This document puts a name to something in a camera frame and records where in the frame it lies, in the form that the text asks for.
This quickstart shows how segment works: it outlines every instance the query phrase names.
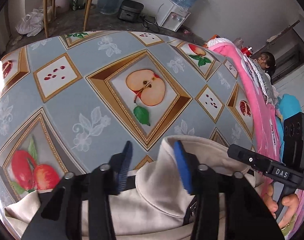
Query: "camera lens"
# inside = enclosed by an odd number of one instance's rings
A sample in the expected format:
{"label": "camera lens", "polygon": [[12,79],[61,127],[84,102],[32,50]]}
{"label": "camera lens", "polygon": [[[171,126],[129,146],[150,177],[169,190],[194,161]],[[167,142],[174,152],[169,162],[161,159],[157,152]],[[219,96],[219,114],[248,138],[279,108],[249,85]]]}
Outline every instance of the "camera lens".
{"label": "camera lens", "polygon": [[300,131],[301,131],[301,125],[300,125],[300,123],[298,122],[298,123],[297,123],[297,128],[296,128],[296,133],[299,134]]}
{"label": "camera lens", "polygon": [[291,124],[290,125],[290,136],[293,136],[294,135],[294,125]]}

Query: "white plastic bag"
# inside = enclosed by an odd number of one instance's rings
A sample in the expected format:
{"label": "white plastic bag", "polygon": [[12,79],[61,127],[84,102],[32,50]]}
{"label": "white plastic bag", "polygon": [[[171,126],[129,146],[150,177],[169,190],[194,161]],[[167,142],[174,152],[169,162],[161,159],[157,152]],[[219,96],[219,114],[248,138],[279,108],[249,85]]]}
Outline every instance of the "white plastic bag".
{"label": "white plastic bag", "polygon": [[43,9],[33,9],[15,27],[18,33],[27,34],[28,37],[37,35],[43,28]]}

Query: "girl's hair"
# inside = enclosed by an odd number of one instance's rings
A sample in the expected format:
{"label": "girl's hair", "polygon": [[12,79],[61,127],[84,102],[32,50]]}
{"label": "girl's hair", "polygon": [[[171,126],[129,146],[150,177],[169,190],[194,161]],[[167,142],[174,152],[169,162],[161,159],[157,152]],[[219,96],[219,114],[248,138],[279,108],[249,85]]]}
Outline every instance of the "girl's hair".
{"label": "girl's hair", "polygon": [[261,53],[261,56],[263,55],[263,57],[266,58],[266,64],[269,66],[267,69],[266,69],[266,72],[268,73],[268,75],[270,76],[271,78],[271,83],[272,83],[272,76],[273,74],[275,73],[275,70],[276,70],[276,63],[275,63],[275,58],[273,56],[272,53],[268,52],[268,51],[265,51],[265,52],[262,52]]}

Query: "metal bolt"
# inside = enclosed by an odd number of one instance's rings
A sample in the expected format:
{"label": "metal bolt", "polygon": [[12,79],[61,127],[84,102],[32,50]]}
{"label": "metal bolt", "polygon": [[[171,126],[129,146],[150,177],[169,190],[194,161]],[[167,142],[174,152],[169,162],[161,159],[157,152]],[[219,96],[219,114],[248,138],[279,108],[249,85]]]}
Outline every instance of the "metal bolt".
{"label": "metal bolt", "polygon": [[108,171],[109,169],[111,168],[111,166],[109,165],[109,164],[102,164],[101,166],[100,166],[100,170],[101,171]]}
{"label": "metal bolt", "polygon": [[242,179],[244,176],[241,172],[237,171],[236,173],[234,173],[234,177],[236,177],[237,179]]}
{"label": "metal bolt", "polygon": [[208,166],[206,166],[205,164],[200,164],[199,167],[198,167],[198,169],[200,171],[207,171],[208,170]]}
{"label": "metal bolt", "polygon": [[67,172],[64,174],[64,178],[65,179],[71,179],[74,177],[74,173],[73,172]]}

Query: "hand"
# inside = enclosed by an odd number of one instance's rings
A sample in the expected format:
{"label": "hand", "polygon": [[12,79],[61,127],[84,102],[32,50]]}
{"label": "hand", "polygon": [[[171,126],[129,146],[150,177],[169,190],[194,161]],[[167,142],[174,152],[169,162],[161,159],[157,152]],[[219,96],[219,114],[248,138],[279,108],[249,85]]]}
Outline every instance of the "hand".
{"label": "hand", "polygon": [[[267,206],[267,208],[270,210],[273,217],[276,218],[275,211],[277,210],[278,206],[277,206],[277,203],[272,199],[273,191],[274,190],[273,190],[272,184],[269,184],[267,186],[267,192],[263,196],[263,201],[264,201],[265,205]],[[287,225],[287,223],[289,223],[291,221],[293,215],[295,214],[295,212],[298,208],[299,202],[300,201],[296,194],[291,194],[289,196],[285,196],[282,199],[282,204],[284,206],[287,206],[288,209],[287,209],[286,213],[284,214],[282,220],[279,223],[279,228],[283,228],[284,226]]]}

